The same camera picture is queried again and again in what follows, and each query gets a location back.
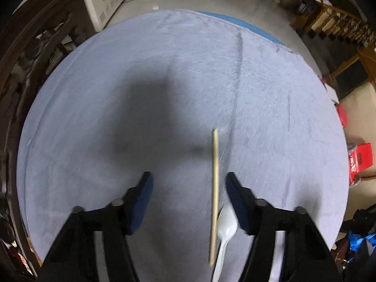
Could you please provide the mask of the dark carved wooden table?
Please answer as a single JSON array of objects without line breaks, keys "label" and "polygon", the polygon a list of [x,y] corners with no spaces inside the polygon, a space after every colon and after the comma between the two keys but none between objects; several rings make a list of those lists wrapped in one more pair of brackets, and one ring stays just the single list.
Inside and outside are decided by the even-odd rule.
[{"label": "dark carved wooden table", "polygon": [[51,72],[95,33],[84,0],[27,0],[1,30],[1,281],[41,268],[20,213],[17,155],[31,105]]}]

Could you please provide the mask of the beige sofa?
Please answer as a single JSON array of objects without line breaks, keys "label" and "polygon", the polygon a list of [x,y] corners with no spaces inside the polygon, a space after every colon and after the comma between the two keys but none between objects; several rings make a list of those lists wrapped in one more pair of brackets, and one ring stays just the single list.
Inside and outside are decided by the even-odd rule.
[{"label": "beige sofa", "polygon": [[[365,82],[340,101],[346,112],[348,124],[344,128],[347,142],[357,145],[371,143],[375,148],[375,87]],[[350,188],[345,219],[350,219],[358,209],[375,204],[375,166],[360,173],[361,181]]]}]

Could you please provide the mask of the white plastic spoon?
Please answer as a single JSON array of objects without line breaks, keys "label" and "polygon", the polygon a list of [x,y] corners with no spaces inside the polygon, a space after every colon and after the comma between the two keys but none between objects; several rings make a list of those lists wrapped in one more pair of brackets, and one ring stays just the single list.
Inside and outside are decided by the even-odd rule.
[{"label": "white plastic spoon", "polygon": [[232,205],[225,205],[219,215],[217,222],[217,237],[220,240],[219,251],[215,268],[213,271],[212,281],[218,282],[224,265],[226,248],[229,241],[236,234],[238,228],[238,220]]}]

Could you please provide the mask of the light blue table cloth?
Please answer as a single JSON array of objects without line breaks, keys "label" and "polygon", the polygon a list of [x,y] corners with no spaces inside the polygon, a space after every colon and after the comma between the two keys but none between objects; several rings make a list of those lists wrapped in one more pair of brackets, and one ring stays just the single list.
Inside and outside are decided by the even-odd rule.
[{"label": "light blue table cloth", "polygon": [[97,209],[141,175],[154,189],[129,240],[142,281],[210,281],[212,130],[220,174],[304,207],[332,246],[348,196],[335,106],[300,54],[229,21],[146,13],[94,35],[41,87],[17,160],[20,211],[44,259],[75,206]]}]

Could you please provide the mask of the red and yellow stool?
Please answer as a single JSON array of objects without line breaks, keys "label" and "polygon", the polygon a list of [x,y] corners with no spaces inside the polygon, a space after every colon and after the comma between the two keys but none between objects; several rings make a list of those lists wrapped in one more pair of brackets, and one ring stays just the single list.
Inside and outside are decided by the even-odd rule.
[{"label": "red and yellow stool", "polygon": [[337,109],[337,113],[338,113],[340,122],[342,124],[342,127],[346,127],[348,124],[348,119],[347,119],[347,114],[344,108],[340,104],[336,104],[335,107]]}]

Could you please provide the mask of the red plastic child chair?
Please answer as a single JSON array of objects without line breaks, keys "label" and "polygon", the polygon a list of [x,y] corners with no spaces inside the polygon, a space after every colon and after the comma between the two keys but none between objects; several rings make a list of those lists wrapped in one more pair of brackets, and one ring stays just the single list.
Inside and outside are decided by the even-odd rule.
[{"label": "red plastic child chair", "polygon": [[349,185],[352,187],[361,181],[360,173],[373,165],[373,148],[371,143],[357,145],[347,144],[349,157]]}]

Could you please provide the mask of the wooden chopstick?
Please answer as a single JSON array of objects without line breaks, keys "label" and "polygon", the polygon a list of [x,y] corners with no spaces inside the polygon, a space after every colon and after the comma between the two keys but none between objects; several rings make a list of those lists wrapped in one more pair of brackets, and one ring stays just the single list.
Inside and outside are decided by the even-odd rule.
[{"label": "wooden chopstick", "polygon": [[212,267],[215,261],[217,213],[219,205],[219,132],[214,129],[211,132],[211,231],[210,231],[210,254],[209,265]]}]

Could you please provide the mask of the wooden stair railing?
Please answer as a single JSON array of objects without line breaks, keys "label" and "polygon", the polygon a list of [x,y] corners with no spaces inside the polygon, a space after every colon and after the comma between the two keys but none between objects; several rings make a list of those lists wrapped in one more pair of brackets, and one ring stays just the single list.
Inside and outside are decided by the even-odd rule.
[{"label": "wooden stair railing", "polygon": [[305,0],[291,27],[300,36],[328,38],[360,48],[375,46],[375,28],[357,15],[316,0]]}]

